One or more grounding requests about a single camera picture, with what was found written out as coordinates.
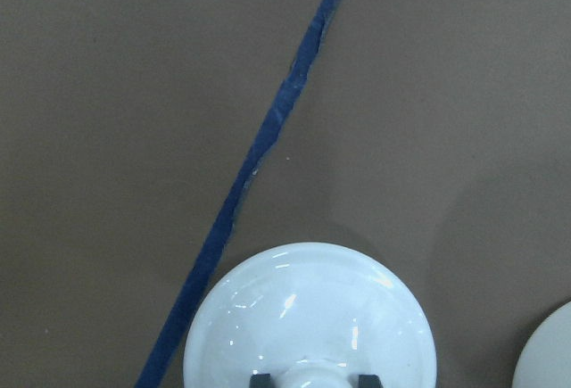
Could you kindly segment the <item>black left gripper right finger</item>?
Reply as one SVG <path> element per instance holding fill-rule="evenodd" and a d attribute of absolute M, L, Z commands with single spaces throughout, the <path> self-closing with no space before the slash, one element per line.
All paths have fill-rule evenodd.
<path fill-rule="evenodd" d="M 381 388 L 381 381 L 377 375 L 359 375 L 358 388 Z"/>

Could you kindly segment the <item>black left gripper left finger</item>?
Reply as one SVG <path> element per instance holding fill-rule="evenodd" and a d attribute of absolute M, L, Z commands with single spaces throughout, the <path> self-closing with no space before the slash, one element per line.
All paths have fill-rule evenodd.
<path fill-rule="evenodd" d="M 271 374 L 251 375 L 249 388 L 271 388 Z"/>

